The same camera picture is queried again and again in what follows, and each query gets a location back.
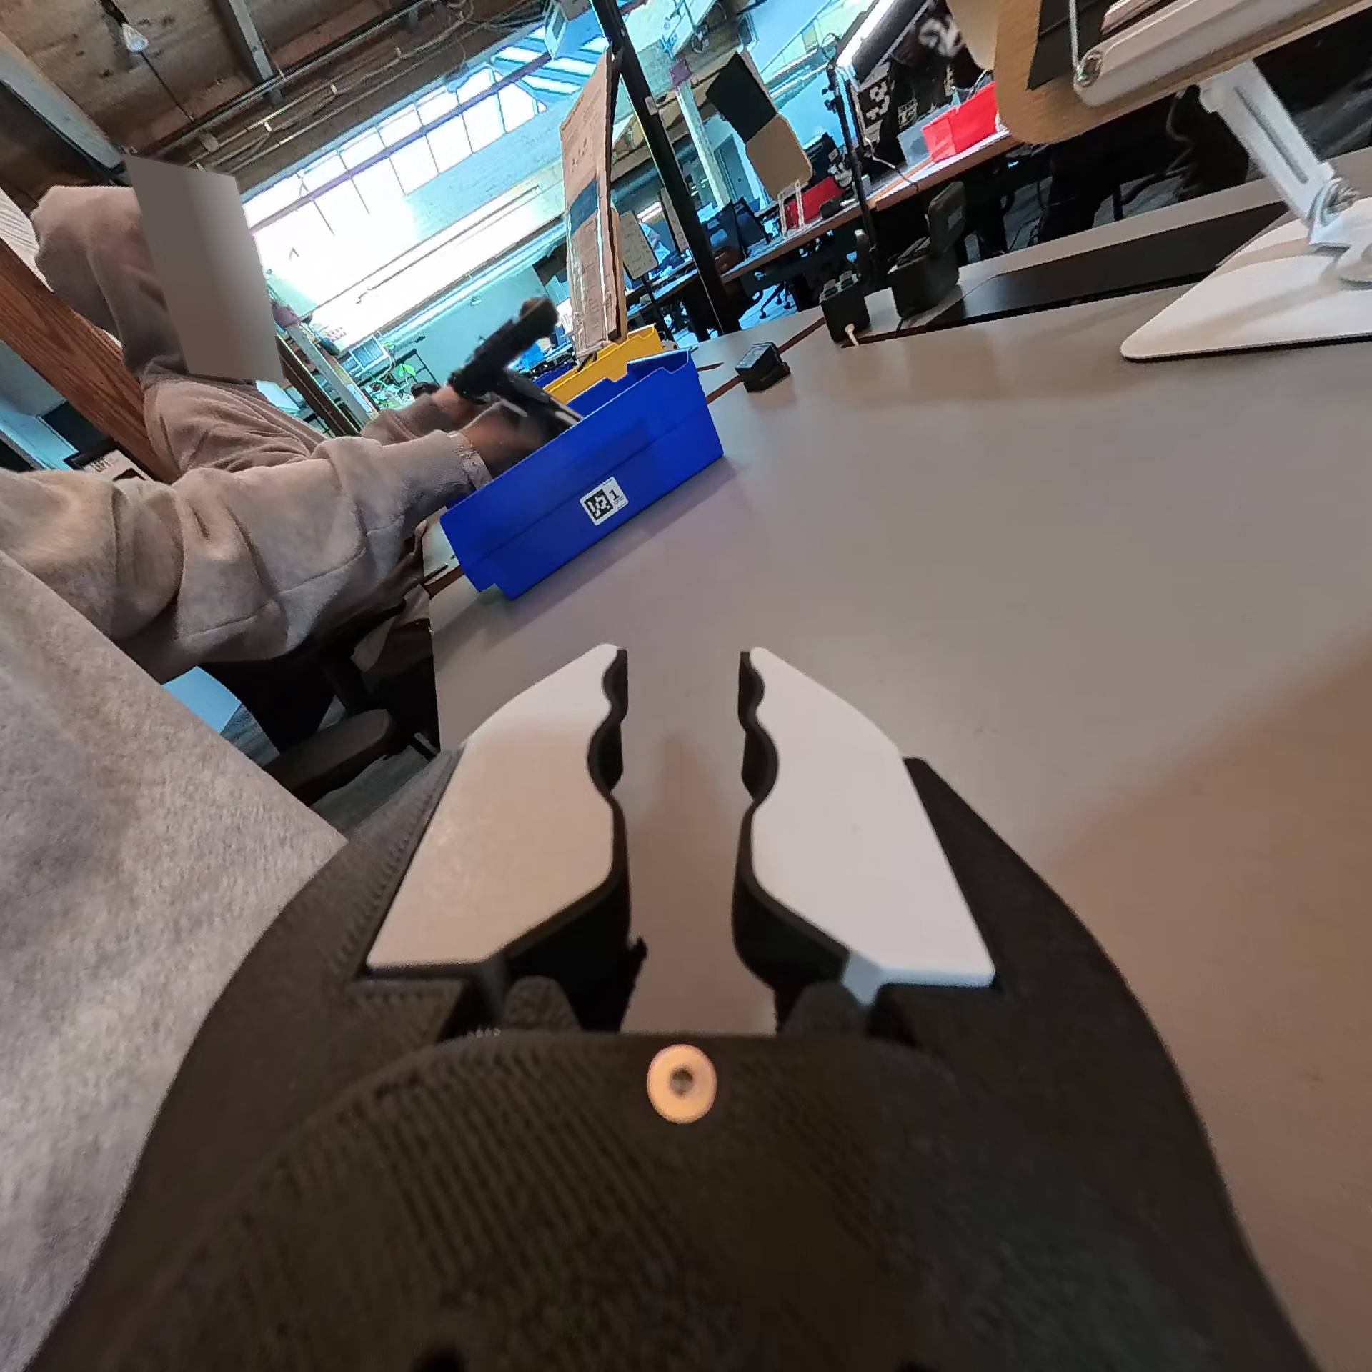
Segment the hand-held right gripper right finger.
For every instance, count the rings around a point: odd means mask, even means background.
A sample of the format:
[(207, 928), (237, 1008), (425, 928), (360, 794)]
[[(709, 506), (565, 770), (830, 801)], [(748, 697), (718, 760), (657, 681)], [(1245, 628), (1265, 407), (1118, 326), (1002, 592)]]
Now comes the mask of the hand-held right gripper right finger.
[(899, 745), (771, 648), (740, 661), (734, 945), (788, 1017), (810, 986), (991, 988), (986, 938)]

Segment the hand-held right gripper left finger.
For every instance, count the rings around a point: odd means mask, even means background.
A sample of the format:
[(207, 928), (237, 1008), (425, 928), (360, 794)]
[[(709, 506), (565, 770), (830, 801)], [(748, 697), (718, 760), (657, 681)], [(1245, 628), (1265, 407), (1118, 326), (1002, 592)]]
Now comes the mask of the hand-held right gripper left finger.
[(627, 704), (627, 651), (600, 643), (467, 736), (367, 949), (370, 976), (456, 976), (492, 1012), (541, 976), (583, 1026), (623, 1024), (645, 959), (614, 799)]

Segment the grey desk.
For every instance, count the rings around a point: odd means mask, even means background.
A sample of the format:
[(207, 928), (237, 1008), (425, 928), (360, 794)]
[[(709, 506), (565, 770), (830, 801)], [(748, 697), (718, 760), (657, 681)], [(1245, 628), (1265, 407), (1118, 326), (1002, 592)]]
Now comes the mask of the grey desk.
[(1371, 1367), (1371, 344), (1133, 363), (1174, 298), (709, 367), (725, 458), (515, 602), (442, 732), (630, 657), (633, 1030), (773, 1026), (729, 926), (740, 655), (928, 760), (1131, 982), (1325, 1370)]

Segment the black desk mat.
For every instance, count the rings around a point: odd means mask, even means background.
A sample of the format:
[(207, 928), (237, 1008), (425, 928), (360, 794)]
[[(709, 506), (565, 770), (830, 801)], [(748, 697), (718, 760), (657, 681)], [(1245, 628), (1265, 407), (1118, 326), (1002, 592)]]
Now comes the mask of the black desk mat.
[(1193, 286), (1209, 276), (1216, 263), (1129, 256), (1102, 266), (1081, 266), (1077, 260), (1059, 260), (1000, 274), (970, 289), (958, 289), (948, 302), (938, 304), (928, 318), (908, 318), (889, 331), (867, 331), (856, 337), (857, 344), (892, 341), (904, 334), (938, 333), (997, 318), (1029, 317), (1072, 308), (1084, 302), (1138, 295), (1151, 289)]

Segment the black office chair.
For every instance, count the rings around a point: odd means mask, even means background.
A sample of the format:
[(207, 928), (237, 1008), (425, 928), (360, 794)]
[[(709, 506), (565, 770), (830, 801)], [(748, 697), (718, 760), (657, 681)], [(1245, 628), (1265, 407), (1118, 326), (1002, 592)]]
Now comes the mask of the black office chair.
[(438, 681), (425, 624), (405, 627), (394, 655), (360, 667), (355, 648), (400, 619), (403, 602), (352, 615), (271, 659), (207, 661), (258, 720), (279, 755), (265, 771), (305, 804), (413, 746), (438, 755)]

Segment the person's grey sweatshirt torso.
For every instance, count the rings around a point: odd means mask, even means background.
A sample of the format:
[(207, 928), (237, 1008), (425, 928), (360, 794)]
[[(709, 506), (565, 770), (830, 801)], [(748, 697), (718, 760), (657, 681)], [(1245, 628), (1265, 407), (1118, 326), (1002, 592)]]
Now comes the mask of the person's grey sweatshirt torso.
[(2, 557), (2, 1367), (81, 1287), (247, 952), (346, 839)]

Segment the blue storage bin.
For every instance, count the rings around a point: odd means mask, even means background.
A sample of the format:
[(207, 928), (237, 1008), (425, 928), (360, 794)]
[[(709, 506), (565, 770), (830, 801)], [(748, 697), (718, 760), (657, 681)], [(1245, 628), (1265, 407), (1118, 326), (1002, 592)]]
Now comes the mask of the blue storage bin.
[(577, 424), (442, 514), (477, 590), (529, 592), (723, 455), (684, 351), (633, 360), (573, 411)]

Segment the yellow storage bin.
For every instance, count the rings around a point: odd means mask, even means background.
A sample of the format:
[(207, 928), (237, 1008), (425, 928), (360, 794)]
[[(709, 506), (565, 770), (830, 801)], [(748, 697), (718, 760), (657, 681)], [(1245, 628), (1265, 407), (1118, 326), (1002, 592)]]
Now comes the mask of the yellow storage bin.
[(543, 377), (541, 389), (554, 400), (573, 407), (577, 396), (603, 381), (622, 381), (630, 375), (630, 363), (662, 353), (657, 326), (645, 324), (627, 337), (604, 344), (594, 357), (577, 363), (558, 377)]

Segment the black charging dock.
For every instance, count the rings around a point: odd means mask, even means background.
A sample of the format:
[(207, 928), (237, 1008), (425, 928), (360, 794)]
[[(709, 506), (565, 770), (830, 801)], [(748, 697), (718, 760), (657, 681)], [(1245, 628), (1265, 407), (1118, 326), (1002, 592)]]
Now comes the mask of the black charging dock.
[(958, 284), (959, 248), (969, 228), (964, 182), (946, 183), (926, 207), (926, 236), (904, 248), (886, 272), (900, 320), (918, 318)]

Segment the wooden sign board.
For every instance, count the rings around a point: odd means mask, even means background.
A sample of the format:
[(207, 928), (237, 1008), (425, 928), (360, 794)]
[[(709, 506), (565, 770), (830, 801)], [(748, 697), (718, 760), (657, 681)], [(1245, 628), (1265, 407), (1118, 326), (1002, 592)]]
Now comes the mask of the wooden sign board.
[(616, 79), (609, 49), (560, 125), (573, 342), (581, 361), (627, 333), (623, 248), (610, 197)]

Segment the black pole stand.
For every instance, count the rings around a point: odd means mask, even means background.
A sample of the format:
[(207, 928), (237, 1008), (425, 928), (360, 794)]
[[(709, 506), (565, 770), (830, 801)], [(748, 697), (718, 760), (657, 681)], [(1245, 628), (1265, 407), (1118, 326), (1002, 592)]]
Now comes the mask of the black pole stand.
[(672, 136), (667, 134), (667, 129), (662, 121), (660, 104), (650, 89), (650, 81), (645, 79), (641, 59), (630, 38), (622, 5), (620, 1), (593, 1), (593, 10), (609, 41), (609, 52), (623, 86), (627, 88), (633, 113), (639, 116), (652, 162), (655, 163), (662, 180), (662, 190), (684, 230), (698, 284), (709, 302), (712, 326), (718, 333), (738, 333), (740, 312), (729, 300), (721, 272), (712, 256), (710, 238), (694, 211), (693, 197), (689, 194), (689, 182), (684, 180)]

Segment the wooden workbench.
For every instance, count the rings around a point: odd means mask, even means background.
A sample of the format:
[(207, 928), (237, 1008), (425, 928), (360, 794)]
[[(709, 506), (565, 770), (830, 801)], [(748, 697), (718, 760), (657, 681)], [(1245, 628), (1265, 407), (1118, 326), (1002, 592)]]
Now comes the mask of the wooden workbench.
[(845, 199), (843, 206), (828, 216), (806, 222), (805, 226), (787, 230), (771, 246), (750, 254), (743, 263), (723, 274), (723, 284), (741, 284), (760, 278), (763, 270), (790, 260), (800, 248), (808, 248), (823, 236), (842, 230), (857, 230), (868, 226), (872, 243), (907, 238), (926, 221), (928, 202), (950, 182), (969, 182), (974, 172), (1017, 156), (1029, 149), (1028, 142), (1015, 139), (1009, 130), (997, 129), (984, 140), (943, 156), (938, 162), (923, 162), (912, 170), (902, 170), (867, 194), (870, 222), (862, 218), (856, 197)]

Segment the red storage bin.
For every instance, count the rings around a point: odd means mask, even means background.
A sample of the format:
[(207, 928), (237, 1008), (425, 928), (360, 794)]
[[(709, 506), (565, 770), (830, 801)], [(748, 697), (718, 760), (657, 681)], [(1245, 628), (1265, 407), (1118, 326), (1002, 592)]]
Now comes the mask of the red storage bin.
[(974, 89), (961, 102), (938, 113), (923, 125), (923, 140), (932, 162), (948, 162), (1002, 130), (997, 83)]

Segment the black white marker board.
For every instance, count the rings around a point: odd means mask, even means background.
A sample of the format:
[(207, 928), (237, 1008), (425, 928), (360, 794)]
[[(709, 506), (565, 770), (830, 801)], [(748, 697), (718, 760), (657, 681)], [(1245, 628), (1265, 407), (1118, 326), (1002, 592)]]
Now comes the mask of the black white marker board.
[(867, 162), (900, 167), (900, 108), (908, 93), (907, 68), (894, 56), (881, 62), (856, 88), (860, 150)]

